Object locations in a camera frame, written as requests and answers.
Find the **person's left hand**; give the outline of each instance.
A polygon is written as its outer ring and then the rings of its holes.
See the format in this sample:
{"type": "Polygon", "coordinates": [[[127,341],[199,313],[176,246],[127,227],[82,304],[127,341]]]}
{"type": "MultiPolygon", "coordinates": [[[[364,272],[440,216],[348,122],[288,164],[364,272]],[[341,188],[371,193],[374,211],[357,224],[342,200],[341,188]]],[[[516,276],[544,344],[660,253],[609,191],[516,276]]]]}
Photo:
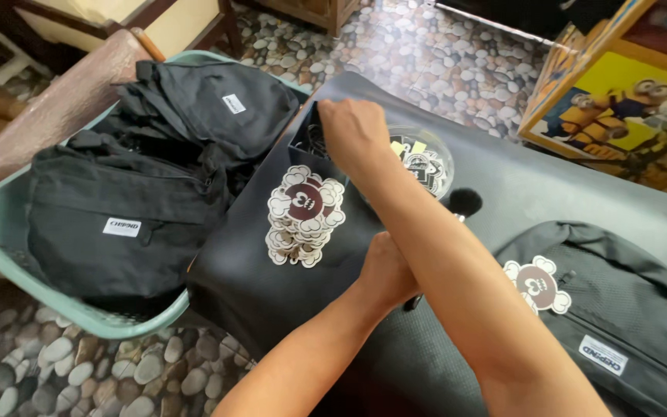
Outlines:
{"type": "Polygon", "coordinates": [[[420,292],[411,268],[388,232],[372,238],[356,284],[388,311],[420,292]]]}

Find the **brand label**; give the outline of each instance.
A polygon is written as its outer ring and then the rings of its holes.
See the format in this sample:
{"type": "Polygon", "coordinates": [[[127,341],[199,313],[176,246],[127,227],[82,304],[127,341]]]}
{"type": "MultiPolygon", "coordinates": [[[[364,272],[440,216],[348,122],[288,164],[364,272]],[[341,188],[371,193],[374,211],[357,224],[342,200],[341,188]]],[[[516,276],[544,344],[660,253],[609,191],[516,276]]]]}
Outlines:
{"type": "Polygon", "coordinates": [[[580,342],[578,352],[617,376],[622,375],[624,367],[627,365],[628,358],[625,355],[588,335],[580,342]]]}
{"type": "Polygon", "coordinates": [[[135,237],[141,229],[141,222],[134,220],[116,219],[110,217],[102,233],[117,234],[118,236],[135,237]]]}
{"type": "Polygon", "coordinates": [[[231,94],[230,96],[223,97],[223,101],[225,102],[225,105],[227,105],[228,108],[230,109],[230,112],[233,114],[238,114],[246,110],[246,107],[244,107],[243,104],[241,104],[241,101],[239,100],[238,97],[236,97],[236,94],[231,94]]]}

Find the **stone tile floor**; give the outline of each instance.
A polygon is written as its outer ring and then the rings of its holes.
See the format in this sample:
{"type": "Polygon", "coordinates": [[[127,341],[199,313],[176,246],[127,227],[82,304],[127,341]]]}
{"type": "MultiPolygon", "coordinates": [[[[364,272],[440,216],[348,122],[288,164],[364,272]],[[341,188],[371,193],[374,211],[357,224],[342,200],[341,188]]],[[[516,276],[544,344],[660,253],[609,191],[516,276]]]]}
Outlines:
{"type": "MultiPolygon", "coordinates": [[[[363,0],[339,39],[234,5],[242,63],[314,90],[355,71],[414,105],[518,141],[547,49],[421,0],[363,0]]],[[[253,366],[231,336],[87,334],[19,293],[0,303],[0,417],[200,417],[253,366]]]]}
{"type": "Polygon", "coordinates": [[[548,52],[422,0],[362,0],[339,39],[234,7],[243,64],[310,90],[355,71],[400,99],[515,142],[548,52]]]}
{"type": "Polygon", "coordinates": [[[0,417],[209,416],[254,364],[209,329],[100,339],[2,282],[0,417]]]}

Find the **round container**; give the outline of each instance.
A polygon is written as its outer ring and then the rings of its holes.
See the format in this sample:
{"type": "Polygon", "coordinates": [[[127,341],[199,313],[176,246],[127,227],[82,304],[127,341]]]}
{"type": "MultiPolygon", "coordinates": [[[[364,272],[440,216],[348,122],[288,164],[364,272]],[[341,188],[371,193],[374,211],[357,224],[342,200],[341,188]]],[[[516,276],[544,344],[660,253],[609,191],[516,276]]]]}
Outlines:
{"type": "Polygon", "coordinates": [[[451,189],[454,178],[454,161],[444,142],[430,131],[415,126],[390,125],[388,131],[391,142],[403,145],[400,154],[403,166],[441,200],[451,189]]]}

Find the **green plastic basket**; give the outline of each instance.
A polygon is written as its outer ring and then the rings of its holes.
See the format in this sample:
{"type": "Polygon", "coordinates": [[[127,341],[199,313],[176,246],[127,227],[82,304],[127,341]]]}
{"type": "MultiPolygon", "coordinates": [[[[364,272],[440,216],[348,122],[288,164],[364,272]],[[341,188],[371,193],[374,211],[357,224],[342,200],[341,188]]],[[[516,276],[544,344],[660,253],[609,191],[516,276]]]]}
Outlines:
{"type": "MultiPolygon", "coordinates": [[[[209,61],[233,62],[232,59],[207,51],[185,51],[167,60],[167,62],[191,64],[209,61]]],[[[280,80],[293,90],[301,103],[307,100],[310,91],[289,81],[280,80]]],[[[84,129],[96,125],[111,109],[107,109],[84,129]]],[[[84,330],[107,339],[127,339],[149,335],[168,327],[181,316],[190,304],[187,290],[184,290],[180,297],[161,314],[141,322],[132,317],[88,306],[78,299],[51,289],[37,278],[32,277],[27,272],[30,265],[27,265],[27,257],[25,257],[27,248],[25,204],[27,203],[28,182],[27,178],[22,175],[29,169],[30,166],[26,166],[0,182],[0,272],[7,279],[84,330]]]]}

